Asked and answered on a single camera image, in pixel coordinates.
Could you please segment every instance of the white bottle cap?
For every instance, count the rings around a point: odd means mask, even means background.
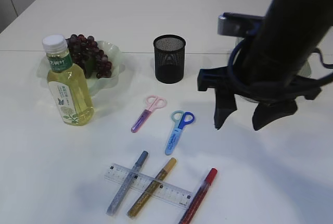
[[[43,39],[43,47],[46,53],[57,54],[67,50],[67,42],[63,35],[49,35]]]

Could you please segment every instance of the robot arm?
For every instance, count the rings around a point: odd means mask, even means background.
[[[227,67],[199,72],[198,90],[215,89],[215,127],[237,110],[235,94],[259,103],[252,118],[255,130],[293,115],[296,97],[314,100],[333,74],[314,80],[297,73],[313,52],[321,56],[316,46],[332,25],[333,0],[273,0],[265,17],[220,16],[218,33],[244,40]]]

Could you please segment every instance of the red marker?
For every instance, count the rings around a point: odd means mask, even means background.
[[[198,210],[203,198],[208,192],[209,187],[212,185],[212,182],[217,174],[217,170],[215,168],[212,168],[207,175],[206,179],[200,186],[197,194],[194,196],[194,199],[192,200],[190,206],[188,207],[187,211],[183,215],[182,219],[180,220],[179,224],[189,224]]]

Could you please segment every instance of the black mesh pen holder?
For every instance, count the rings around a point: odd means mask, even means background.
[[[176,83],[184,77],[185,45],[177,35],[162,35],[154,40],[155,76],[163,83]]]

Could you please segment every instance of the scissors blade cover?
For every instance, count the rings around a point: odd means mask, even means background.
[[[166,148],[165,148],[165,154],[166,155],[171,155],[172,154],[172,152],[174,151],[174,149],[176,148],[176,146],[178,144],[178,141],[181,137],[182,131],[183,130],[179,129],[179,128],[175,128],[172,131],[172,134],[169,138],[168,144],[166,145]]]
[[[145,121],[148,119],[148,117],[151,115],[151,111],[144,110],[142,114],[139,116],[139,118],[134,123],[133,127],[131,128],[132,133],[136,133],[141,126],[145,123]]]

